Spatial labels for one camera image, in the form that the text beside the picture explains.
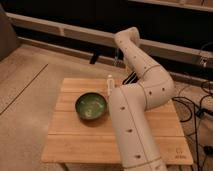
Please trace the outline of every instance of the gray floor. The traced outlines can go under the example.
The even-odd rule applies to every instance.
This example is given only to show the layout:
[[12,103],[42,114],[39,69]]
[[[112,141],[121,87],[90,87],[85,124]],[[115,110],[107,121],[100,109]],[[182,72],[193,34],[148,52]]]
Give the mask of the gray floor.
[[[100,63],[90,65],[88,60],[29,45],[22,45],[2,61],[0,72],[0,171],[61,171],[59,165],[43,164],[40,158],[63,78],[126,76],[124,69]],[[176,94],[185,86],[176,82]],[[204,93],[198,87],[188,86],[182,95],[198,101]],[[207,99],[205,106],[213,108],[212,99]],[[176,104],[176,108],[180,117],[186,113],[180,105]],[[213,145],[212,121],[205,117],[201,122],[201,145]],[[192,125],[183,124],[186,133],[193,131]],[[194,141],[189,139],[189,144],[194,153]],[[212,158],[207,159],[204,171],[211,171],[212,162]],[[68,166],[72,171],[120,170],[119,166]]]

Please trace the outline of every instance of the bowl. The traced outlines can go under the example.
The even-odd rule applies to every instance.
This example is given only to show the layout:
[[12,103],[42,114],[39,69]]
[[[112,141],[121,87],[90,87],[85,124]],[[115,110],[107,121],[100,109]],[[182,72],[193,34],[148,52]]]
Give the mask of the bowl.
[[107,108],[105,98],[94,92],[85,93],[75,103],[78,116],[85,120],[94,120],[101,117]]

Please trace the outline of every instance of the table top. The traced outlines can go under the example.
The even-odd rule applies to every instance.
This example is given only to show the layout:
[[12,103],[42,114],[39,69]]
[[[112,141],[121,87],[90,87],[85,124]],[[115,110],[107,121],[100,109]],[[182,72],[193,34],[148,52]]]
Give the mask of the table top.
[[[76,114],[75,101],[86,92],[98,92],[108,99],[106,79],[64,79],[42,153],[43,162],[121,163],[109,112],[89,122]],[[191,165],[193,159],[172,101],[145,115],[165,163]]]

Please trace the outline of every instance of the cable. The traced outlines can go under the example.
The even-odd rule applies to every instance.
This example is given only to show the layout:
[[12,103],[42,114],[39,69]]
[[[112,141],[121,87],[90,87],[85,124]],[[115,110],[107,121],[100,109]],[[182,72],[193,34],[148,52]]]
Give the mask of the cable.
[[[208,91],[205,89],[205,84],[206,83],[209,83],[209,85],[208,85]],[[210,95],[213,95],[213,93],[211,92],[211,83],[210,83],[210,81],[209,80],[207,80],[207,81],[204,81],[204,82],[202,82],[201,83],[201,89],[205,92],[205,93],[207,93],[207,94],[210,94]]]
[[172,99],[172,100],[173,100],[173,101],[176,101],[176,102],[178,102],[178,103],[181,103],[181,104],[184,105],[184,106],[189,110],[189,112],[190,112],[189,117],[188,117],[187,119],[185,119],[185,120],[180,120],[180,122],[188,122],[188,121],[190,121],[190,120],[192,119],[192,115],[193,115],[193,112],[192,112],[191,108],[190,108],[187,104],[185,104],[184,102],[182,102],[182,101],[179,101],[179,100],[177,100],[177,99]]

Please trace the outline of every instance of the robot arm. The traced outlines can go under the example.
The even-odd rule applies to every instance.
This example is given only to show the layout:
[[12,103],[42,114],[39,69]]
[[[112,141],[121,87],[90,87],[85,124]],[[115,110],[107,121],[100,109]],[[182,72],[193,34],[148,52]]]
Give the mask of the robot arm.
[[167,71],[138,48],[139,39],[135,27],[115,35],[116,44],[139,81],[113,89],[109,111],[124,170],[166,171],[144,111],[166,103],[174,85]]

